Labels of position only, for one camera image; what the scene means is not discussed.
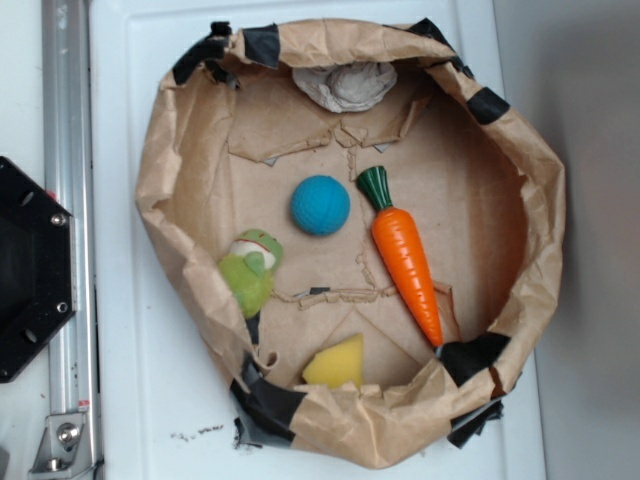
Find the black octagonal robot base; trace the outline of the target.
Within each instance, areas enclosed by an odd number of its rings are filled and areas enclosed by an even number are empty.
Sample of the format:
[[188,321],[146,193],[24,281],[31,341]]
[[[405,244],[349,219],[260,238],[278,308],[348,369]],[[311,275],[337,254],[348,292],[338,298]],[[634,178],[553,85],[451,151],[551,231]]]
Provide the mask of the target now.
[[75,313],[73,216],[1,158],[1,382],[14,381]]

